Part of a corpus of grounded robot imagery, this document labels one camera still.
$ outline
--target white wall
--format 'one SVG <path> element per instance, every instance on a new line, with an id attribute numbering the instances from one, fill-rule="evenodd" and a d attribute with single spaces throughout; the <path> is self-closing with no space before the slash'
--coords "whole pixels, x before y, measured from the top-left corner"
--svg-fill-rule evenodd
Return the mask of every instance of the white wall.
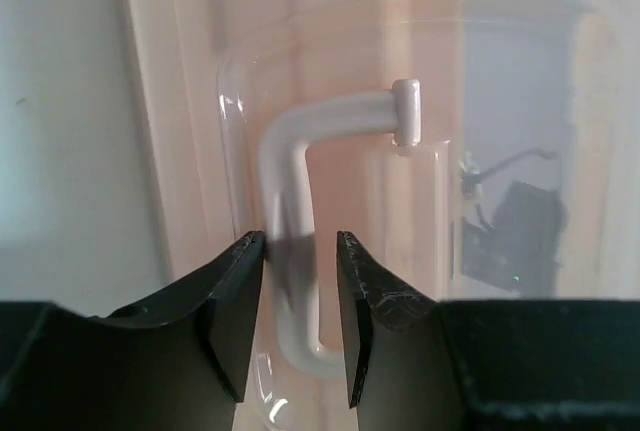
<path id="1" fill-rule="evenodd" d="M 164 282 L 118 0 L 0 0 L 0 299 Z"/>

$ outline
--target gray wall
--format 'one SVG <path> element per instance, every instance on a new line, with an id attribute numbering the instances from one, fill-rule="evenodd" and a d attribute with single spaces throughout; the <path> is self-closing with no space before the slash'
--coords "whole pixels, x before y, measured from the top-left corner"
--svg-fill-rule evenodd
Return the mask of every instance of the gray wall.
<path id="1" fill-rule="evenodd" d="M 164 282 L 118 0 L 0 0 L 0 299 Z"/>

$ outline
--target wall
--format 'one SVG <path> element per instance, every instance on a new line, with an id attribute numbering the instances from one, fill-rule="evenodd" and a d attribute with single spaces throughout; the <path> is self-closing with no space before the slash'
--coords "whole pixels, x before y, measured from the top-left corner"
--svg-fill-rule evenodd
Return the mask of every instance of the wall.
<path id="1" fill-rule="evenodd" d="M 164 282 L 118 0 L 0 0 L 0 299 Z"/>

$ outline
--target curved handle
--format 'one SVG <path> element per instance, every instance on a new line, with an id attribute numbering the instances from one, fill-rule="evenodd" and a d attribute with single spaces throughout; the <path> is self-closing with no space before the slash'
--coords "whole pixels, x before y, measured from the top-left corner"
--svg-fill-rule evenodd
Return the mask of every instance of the curved handle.
<path id="1" fill-rule="evenodd" d="M 322 378 L 344 375 L 342 351 L 318 338 L 319 300 L 314 219 L 305 153 L 314 142 L 394 133 L 398 146 L 420 142 L 420 83 L 398 80 L 390 91 L 359 93 L 298 106 L 265 131 L 258 174 L 273 278 L 276 336 L 289 363 Z"/>

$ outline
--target handle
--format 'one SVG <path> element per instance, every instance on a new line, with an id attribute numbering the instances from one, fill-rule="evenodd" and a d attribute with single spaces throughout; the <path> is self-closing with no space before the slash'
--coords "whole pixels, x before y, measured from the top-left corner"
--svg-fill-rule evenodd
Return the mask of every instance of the handle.
<path id="1" fill-rule="evenodd" d="M 321 378 L 344 375 L 342 351 L 319 340 L 315 226 L 305 153 L 318 141 L 394 133 L 398 146 L 421 139 L 420 83 L 398 80 L 389 91 L 305 104 L 280 115 L 265 131 L 258 174 L 273 278 L 276 337 L 298 370 Z"/>

